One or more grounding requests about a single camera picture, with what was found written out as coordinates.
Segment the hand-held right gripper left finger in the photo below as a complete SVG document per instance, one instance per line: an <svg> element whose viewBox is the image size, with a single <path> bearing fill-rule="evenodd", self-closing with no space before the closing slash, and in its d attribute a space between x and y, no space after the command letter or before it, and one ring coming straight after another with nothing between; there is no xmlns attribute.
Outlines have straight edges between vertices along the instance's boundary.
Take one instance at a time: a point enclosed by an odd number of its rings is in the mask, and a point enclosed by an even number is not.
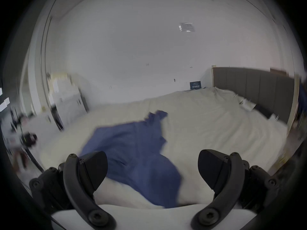
<svg viewBox="0 0 307 230"><path fill-rule="evenodd" d="M105 152L95 151L81 157L70 154L58 168L50 167L29 182L36 203L47 213L76 210L96 230L114 230L116 221L94 200L108 172Z"/></svg>

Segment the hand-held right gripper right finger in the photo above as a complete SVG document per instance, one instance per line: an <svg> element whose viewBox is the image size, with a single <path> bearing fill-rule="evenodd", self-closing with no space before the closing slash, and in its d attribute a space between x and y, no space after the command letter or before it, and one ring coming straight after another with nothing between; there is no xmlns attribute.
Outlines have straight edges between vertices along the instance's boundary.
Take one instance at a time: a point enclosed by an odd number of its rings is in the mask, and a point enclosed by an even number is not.
<svg viewBox="0 0 307 230"><path fill-rule="evenodd" d="M237 205L261 212L278 195L280 182L261 167L251 166L239 153L226 155L212 149L199 153L198 171L214 191L213 201L191 220L194 230L211 230Z"/></svg>

